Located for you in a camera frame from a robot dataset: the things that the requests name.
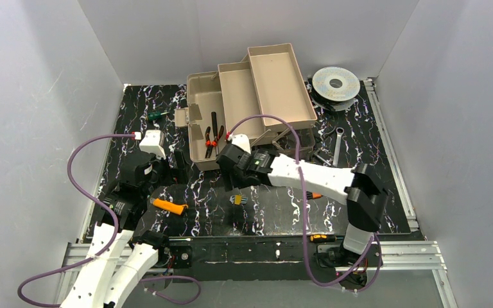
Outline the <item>red handled pliers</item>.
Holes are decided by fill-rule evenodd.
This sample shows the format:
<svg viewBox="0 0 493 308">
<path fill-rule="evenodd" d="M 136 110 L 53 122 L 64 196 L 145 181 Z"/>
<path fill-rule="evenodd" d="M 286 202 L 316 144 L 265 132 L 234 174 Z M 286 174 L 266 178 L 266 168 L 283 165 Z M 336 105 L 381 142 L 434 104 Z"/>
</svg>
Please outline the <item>red handled pliers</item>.
<svg viewBox="0 0 493 308">
<path fill-rule="evenodd" d="M 205 130 L 205 145 L 206 145 L 207 149 L 205 152 L 205 158 L 211 157 L 212 149 L 217 147 L 218 142 L 224 133 L 224 129 L 225 129 L 224 126 L 221 125 L 216 136 L 213 139 L 210 139 L 209 133 L 211 132 L 211 127 L 208 126 L 206 128 L 206 130 Z"/>
</svg>

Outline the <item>black handled silver tool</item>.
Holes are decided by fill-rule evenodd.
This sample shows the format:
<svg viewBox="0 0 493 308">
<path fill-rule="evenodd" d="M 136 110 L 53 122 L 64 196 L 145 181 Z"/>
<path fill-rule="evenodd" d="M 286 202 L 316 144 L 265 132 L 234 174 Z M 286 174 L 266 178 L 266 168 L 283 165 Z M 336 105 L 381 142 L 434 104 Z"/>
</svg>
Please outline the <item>black handled silver tool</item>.
<svg viewBox="0 0 493 308">
<path fill-rule="evenodd" d="M 217 145 L 218 139 L 218 122 L 217 122 L 217 113 L 215 111 L 211 112 L 211 121 L 212 121 L 212 131 L 213 131 L 213 140 L 211 145 L 213 148 Z"/>
</svg>

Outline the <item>translucent brown tool box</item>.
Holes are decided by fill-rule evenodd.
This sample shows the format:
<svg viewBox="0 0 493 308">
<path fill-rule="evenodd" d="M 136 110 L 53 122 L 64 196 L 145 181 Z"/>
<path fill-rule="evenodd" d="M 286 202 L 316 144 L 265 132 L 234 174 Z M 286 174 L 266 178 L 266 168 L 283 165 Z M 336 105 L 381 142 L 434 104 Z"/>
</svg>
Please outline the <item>translucent brown tool box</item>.
<svg viewBox="0 0 493 308">
<path fill-rule="evenodd" d="M 205 158 L 205 130 L 211 112 L 217 113 L 228 132 L 240 120 L 236 133 L 245 134 L 254 146 L 276 142 L 287 127 L 314 127 L 317 115 L 290 43 L 249 47 L 240 62 L 220 64 L 216 71 L 187 77 L 187 105 L 175 111 L 175 125 L 186 127 L 190 159 L 200 171 L 218 168 L 216 157 Z"/>
</svg>

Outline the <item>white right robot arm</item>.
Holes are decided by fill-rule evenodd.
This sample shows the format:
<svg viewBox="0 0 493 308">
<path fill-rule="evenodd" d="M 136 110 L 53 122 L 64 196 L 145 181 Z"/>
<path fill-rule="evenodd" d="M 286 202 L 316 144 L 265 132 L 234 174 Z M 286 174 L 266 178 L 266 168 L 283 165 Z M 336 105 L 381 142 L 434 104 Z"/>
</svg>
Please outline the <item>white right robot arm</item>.
<svg viewBox="0 0 493 308">
<path fill-rule="evenodd" d="M 386 204 L 391 198 L 390 191 L 370 164 L 359 164 L 355 168 L 326 167 L 296 161 L 274 150 L 248 152 L 235 144 L 227 144 L 216 163 L 227 191 L 261 184 L 291 187 L 346 205 L 349 224 L 343 248 L 358 255 L 381 228 Z"/>
</svg>

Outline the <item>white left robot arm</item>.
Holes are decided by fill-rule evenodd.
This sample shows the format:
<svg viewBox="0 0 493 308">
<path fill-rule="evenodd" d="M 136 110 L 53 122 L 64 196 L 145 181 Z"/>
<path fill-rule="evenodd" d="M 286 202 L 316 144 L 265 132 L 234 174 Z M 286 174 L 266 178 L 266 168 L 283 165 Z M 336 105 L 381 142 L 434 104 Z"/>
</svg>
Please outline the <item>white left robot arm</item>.
<svg viewBox="0 0 493 308">
<path fill-rule="evenodd" d="M 127 156 L 119 177 L 105 193 L 104 204 L 116 215 L 99 216 L 88 262 L 83 264 L 61 307 L 122 307 L 168 244 L 166 235 L 147 231 L 134 237 L 148 199 L 160 186 L 185 184 L 188 170 L 180 150 L 170 156 L 136 151 Z"/>
</svg>

